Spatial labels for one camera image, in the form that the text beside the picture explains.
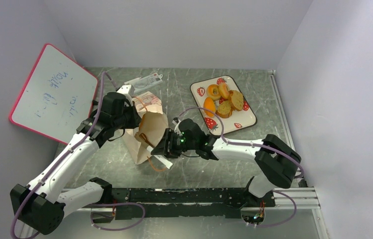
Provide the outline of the beige paper gift bag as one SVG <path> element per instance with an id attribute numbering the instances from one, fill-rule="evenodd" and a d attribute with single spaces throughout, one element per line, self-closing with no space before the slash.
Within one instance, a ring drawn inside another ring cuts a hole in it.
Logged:
<path id="1" fill-rule="evenodd" d="M 163 112 L 162 101 L 151 92 L 145 92 L 132 100 L 136 110 L 141 117 L 138 128 L 126 129 L 122 139 L 136 165 L 142 164 L 152 157 L 147 151 L 147 144 L 139 137 L 144 133 L 147 139 L 154 145 L 162 139 L 168 128 L 167 115 Z"/>

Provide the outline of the orange fake bread bun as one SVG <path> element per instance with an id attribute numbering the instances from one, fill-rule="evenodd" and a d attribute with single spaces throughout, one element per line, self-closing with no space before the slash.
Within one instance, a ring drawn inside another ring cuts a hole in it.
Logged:
<path id="1" fill-rule="evenodd" d="M 210 97 L 206 97 L 204 100 L 203 108 L 205 108 L 204 113 L 210 117 L 213 118 L 215 116 L 215 113 L 217 111 L 216 104 L 214 100 Z"/>

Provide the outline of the brown round bread slice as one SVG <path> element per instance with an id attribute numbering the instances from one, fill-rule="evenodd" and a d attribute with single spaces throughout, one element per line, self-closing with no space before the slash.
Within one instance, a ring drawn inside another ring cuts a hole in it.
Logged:
<path id="1" fill-rule="evenodd" d="M 216 114 L 223 118 L 227 119 L 232 115 L 233 108 L 230 101 L 223 101 L 217 108 Z"/>

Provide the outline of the orange fake donut bread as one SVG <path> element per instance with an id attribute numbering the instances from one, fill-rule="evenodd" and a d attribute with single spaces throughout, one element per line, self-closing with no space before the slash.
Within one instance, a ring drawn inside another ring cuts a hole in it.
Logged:
<path id="1" fill-rule="evenodd" d="M 221 98 L 219 86 L 217 84 L 211 84 L 207 87 L 207 96 L 213 101 L 217 101 Z"/>

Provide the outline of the orange fake bread roll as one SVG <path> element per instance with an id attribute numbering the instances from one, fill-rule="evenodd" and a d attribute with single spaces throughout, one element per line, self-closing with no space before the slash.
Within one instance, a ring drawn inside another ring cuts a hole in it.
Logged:
<path id="1" fill-rule="evenodd" d="M 227 83 L 225 83 L 225 82 L 220 83 L 218 85 L 218 88 L 219 88 L 219 93 L 220 93 L 221 97 L 228 100 L 229 97 L 230 97 L 230 88 L 227 85 Z"/>

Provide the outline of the metal food tongs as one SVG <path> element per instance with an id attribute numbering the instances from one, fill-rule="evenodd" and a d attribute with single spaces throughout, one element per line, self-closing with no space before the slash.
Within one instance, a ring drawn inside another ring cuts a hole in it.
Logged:
<path id="1" fill-rule="evenodd" d="M 148 145 L 146 148 L 147 151 L 151 152 L 154 149 L 154 145 L 147 139 L 144 133 L 141 133 L 139 137 Z M 164 156 L 154 155 L 153 157 L 161 162 L 165 166 L 165 169 L 171 169 L 171 167 L 173 166 L 173 163 L 166 159 Z"/>

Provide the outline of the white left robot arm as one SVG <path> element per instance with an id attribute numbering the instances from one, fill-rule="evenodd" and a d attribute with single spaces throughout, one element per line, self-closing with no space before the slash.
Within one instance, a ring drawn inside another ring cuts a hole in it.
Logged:
<path id="1" fill-rule="evenodd" d="M 119 129 L 134 129 L 141 121 L 128 92 L 110 92 L 90 117 L 81 122 L 65 149 L 27 185 L 15 185 L 10 199 L 15 220 L 33 228 L 35 235 L 52 233 L 72 212 L 90 205 L 114 202 L 111 183 L 98 177 L 63 192 L 72 175 Z"/>

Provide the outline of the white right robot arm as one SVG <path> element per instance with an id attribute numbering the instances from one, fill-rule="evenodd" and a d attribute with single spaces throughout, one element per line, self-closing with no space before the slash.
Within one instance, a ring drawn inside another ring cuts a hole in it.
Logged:
<path id="1" fill-rule="evenodd" d="M 256 206 L 269 191 L 288 189 L 300 169 L 301 156 L 273 134 L 263 139 L 236 140 L 204 133 L 191 119 L 167 128 L 151 155 L 178 158 L 186 151 L 194 151 L 206 160 L 242 160 L 256 163 L 262 171 L 250 179 L 244 201 Z"/>

